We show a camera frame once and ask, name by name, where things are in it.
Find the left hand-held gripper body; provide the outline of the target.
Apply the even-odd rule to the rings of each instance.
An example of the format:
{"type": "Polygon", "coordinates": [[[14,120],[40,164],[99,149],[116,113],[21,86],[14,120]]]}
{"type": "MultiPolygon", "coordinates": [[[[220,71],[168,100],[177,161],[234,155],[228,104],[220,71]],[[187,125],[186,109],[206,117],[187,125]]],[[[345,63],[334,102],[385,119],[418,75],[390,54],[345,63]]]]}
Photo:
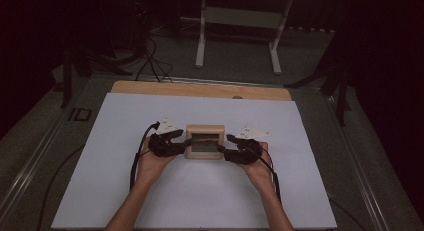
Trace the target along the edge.
{"type": "Polygon", "coordinates": [[[165,139],[165,134],[175,131],[175,127],[169,120],[163,119],[152,124],[155,133],[150,136],[148,148],[158,157],[169,157],[179,155],[174,152],[174,144],[171,140],[165,139]]]}

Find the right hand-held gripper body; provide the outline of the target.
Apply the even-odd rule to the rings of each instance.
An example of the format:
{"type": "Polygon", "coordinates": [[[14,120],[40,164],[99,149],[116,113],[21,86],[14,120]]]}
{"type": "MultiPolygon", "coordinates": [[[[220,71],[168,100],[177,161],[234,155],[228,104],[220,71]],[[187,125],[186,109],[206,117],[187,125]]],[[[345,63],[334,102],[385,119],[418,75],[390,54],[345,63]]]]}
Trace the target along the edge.
{"type": "Polygon", "coordinates": [[[269,131],[259,130],[253,127],[246,126],[239,134],[234,135],[236,138],[242,139],[241,144],[236,145],[237,149],[235,160],[237,164],[252,164],[256,162],[262,155],[261,148],[257,138],[270,136],[269,131]]]}

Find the small wooden box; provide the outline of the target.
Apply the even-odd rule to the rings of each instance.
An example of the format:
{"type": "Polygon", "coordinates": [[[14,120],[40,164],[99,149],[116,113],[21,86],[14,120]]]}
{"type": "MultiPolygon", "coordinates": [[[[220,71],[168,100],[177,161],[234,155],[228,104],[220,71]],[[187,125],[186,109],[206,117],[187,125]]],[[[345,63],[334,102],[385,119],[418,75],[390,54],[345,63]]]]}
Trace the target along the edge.
{"type": "Polygon", "coordinates": [[[187,159],[219,160],[223,157],[218,148],[224,142],[224,125],[187,125],[186,138],[191,145],[186,148],[187,159]]]}

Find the person's right hand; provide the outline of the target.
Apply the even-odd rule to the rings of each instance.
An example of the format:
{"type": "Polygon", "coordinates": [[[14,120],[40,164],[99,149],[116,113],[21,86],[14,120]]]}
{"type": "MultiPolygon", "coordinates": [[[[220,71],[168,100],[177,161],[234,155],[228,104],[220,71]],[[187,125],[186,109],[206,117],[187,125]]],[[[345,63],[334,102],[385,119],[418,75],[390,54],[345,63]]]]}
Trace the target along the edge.
{"type": "Polygon", "coordinates": [[[244,170],[257,190],[272,189],[273,183],[272,174],[269,169],[271,161],[268,156],[268,144],[266,142],[260,142],[260,146],[263,149],[261,158],[252,164],[239,164],[239,167],[244,170]]]}

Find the person's left hand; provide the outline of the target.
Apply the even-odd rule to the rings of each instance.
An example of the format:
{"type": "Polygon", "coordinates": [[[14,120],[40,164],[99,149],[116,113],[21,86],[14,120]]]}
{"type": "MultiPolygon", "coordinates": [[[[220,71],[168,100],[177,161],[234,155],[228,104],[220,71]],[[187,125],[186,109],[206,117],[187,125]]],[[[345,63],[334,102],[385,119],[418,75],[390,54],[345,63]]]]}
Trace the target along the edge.
{"type": "Polygon", "coordinates": [[[158,157],[145,146],[138,161],[135,185],[151,187],[173,160],[174,156],[158,157]]]}

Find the white table sheet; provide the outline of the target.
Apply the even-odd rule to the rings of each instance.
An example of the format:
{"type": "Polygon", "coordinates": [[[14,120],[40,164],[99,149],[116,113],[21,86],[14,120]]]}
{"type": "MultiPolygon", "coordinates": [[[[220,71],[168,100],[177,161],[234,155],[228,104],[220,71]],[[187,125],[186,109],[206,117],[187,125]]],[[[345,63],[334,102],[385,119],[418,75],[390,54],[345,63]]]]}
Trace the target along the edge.
{"type": "MultiPolygon", "coordinates": [[[[336,225],[305,128],[293,101],[110,93],[106,96],[52,223],[55,229],[104,227],[129,192],[134,155],[145,130],[163,118],[179,128],[221,124],[238,134],[264,132],[283,207],[297,229],[336,225]]],[[[154,184],[139,229],[265,228],[257,191],[224,160],[176,157],[154,184]]]]}

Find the black rectangular floor plate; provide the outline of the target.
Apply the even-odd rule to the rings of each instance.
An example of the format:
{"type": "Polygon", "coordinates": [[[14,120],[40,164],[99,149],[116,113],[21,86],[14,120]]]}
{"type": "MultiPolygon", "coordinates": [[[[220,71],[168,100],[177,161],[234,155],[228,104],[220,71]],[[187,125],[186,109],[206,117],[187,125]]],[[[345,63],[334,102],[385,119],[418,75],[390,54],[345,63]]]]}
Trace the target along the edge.
{"type": "Polygon", "coordinates": [[[68,116],[69,121],[89,121],[92,115],[91,109],[73,108],[68,116]]]}

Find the black tripod stand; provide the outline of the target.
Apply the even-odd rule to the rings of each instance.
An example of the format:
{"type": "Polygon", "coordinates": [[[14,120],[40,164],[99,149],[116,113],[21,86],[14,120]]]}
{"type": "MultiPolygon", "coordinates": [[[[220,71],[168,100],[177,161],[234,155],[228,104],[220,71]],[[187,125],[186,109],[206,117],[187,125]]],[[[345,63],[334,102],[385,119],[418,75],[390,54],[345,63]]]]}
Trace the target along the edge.
{"type": "Polygon", "coordinates": [[[134,61],[136,58],[137,54],[132,54],[126,58],[108,60],[87,47],[68,45],[63,52],[63,80],[56,86],[56,89],[63,93],[61,107],[65,108],[72,98],[72,68],[75,68],[80,76],[89,77],[92,73],[89,62],[92,61],[115,74],[129,75],[129,72],[119,68],[119,65],[134,61]]]}
{"type": "Polygon", "coordinates": [[[338,91],[335,115],[338,123],[344,127],[344,110],[346,108],[346,93],[351,65],[346,59],[344,41],[336,32],[319,60],[314,72],[294,83],[286,84],[286,88],[300,88],[312,81],[325,77],[320,87],[323,96],[332,96],[338,91]]]}

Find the white metal stand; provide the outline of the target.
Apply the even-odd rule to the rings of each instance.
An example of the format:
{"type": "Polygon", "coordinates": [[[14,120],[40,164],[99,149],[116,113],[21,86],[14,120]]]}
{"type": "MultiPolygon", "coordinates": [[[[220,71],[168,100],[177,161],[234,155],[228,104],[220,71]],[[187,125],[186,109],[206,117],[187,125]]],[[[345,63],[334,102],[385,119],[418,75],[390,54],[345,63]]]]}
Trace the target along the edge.
{"type": "Polygon", "coordinates": [[[287,0],[281,13],[242,10],[208,6],[206,0],[201,0],[200,34],[196,53],[195,67],[204,66],[206,47],[206,24],[225,24],[255,28],[275,29],[275,39],[268,44],[271,64],[275,75],[281,75],[282,69],[278,56],[278,45],[288,19],[293,0],[287,0]]]}

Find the long metal floor rail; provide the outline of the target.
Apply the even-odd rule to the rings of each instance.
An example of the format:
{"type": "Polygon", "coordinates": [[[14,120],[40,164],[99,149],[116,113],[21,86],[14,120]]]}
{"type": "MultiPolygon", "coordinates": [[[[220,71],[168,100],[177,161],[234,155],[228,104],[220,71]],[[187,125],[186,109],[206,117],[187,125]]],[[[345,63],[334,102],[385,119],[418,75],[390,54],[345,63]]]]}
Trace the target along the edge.
{"type": "Polygon", "coordinates": [[[138,81],[159,82],[159,83],[181,83],[181,84],[209,84],[209,85],[225,85],[225,86],[247,86],[247,87],[267,87],[267,88],[284,88],[282,84],[263,84],[263,83],[247,83],[221,80],[193,79],[193,78],[171,78],[158,81],[153,76],[142,75],[138,81]]]}
{"type": "Polygon", "coordinates": [[[359,192],[361,193],[364,204],[367,208],[368,214],[370,216],[371,222],[374,226],[375,231],[390,231],[389,225],[382,213],[381,207],[376,199],[374,191],[368,181],[366,174],[363,170],[363,167],[356,155],[356,150],[350,140],[350,137],[346,133],[344,127],[341,126],[338,118],[336,117],[336,101],[332,96],[324,96],[323,100],[326,104],[326,107],[329,113],[332,115],[332,121],[336,126],[337,131],[339,132],[343,144],[347,149],[348,162],[351,167],[353,176],[357,183],[359,192]]]}
{"type": "Polygon", "coordinates": [[[60,114],[49,126],[41,140],[28,155],[28,159],[15,177],[12,185],[0,200],[0,227],[5,225],[28,185],[31,183],[35,173],[39,169],[42,159],[45,157],[53,140],[57,136],[58,130],[62,127],[64,120],[65,114],[60,114]]]}

